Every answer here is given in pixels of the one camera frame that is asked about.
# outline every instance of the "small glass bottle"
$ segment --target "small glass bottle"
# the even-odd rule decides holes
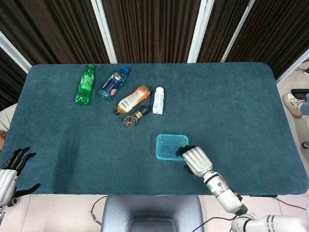
[[[124,120],[124,124],[128,128],[132,128],[135,126],[135,124],[138,122],[138,120],[143,117],[145,114],[147,114],[149,110],[147,109],[146,106],[142,105],[140,109],[135,112],[134,115],[128,116]]]

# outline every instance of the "plastic box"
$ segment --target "plastic box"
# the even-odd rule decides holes
[[[181,134],[159,134],[156,137],[155,155],[160,160],[183,160],[176,156],[176,151],[181,146],[189,145],[189,139]]]

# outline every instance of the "robot finger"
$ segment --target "robot finger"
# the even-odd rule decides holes
[[[37,190],[39,187],[41,186],[41,184],[36,184],[35,186],[33,186],[32,188],[26,189],[26,190],[20,190],[20,191],[16,191],[13,198],[18,198],[18,197],[22,197],[28,194],[33,193],[35,190]]]
[[[24,168],[26,162],[27,162],[30,158],[34,157],[35,155],[36,155],[36,153],[34,152],[34,153],[30,153],[30,154],[28,154],[28,155],[26,155],[25,157],[22,158],[22,160],[21,160],[21,161],[19,162],[19,164],[16,166],[17,176],[20,175],[20,173],[21,173],[21,171],[23,170],[23,168]]]
[[[184,148],[186,149],[186,151],[191,149],[191,147],[189,145],[186,145]]]
[[[183,157],[183,153],[186,152],[184,147],[179,147],[179,149],[176,151],[176,156],[181,156]]]
[[[14,170],[14,169],[16,168],[16,166],[19,164],[19,162],[21,161],[23,155],[24,155],[27,151],[29,151],[29,149],[30,149],[30,147],[25,147],[24,149],[22,149],[22,150],[16,155],[16,157],[15,157],[13,163],[11,164],[10,167],[8,167],[8,169],[13,169],[13,170]]]
[[[193,174],[192,170],[189,168],[188,165],[184,165],[183,167],[189,174]]]
[[[16,155],[21,151],[21,148],[17,149],[15,152],[11,154],[11,157],[2,165],[1,169],[9,169],[11,164],[13,163]]]

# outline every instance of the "blue bottle cap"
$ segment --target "blue bottle cap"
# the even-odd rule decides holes
[[[121,69],[125,71],[126,74],[129,73],[129,69],[126,66],[122,66]]]

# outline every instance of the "orange juice bottle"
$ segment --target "orange juice bottle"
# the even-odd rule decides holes
[[[119,115],[119,114],[125,114],[129,112],[138,103],[148,98],[149,95],[150,95],[150,91],[147,86],[138,87],[132,94],[130,94],[126,98],[123,98],[119,102],[117,109],[114,110],[114,113],[116,115]]]

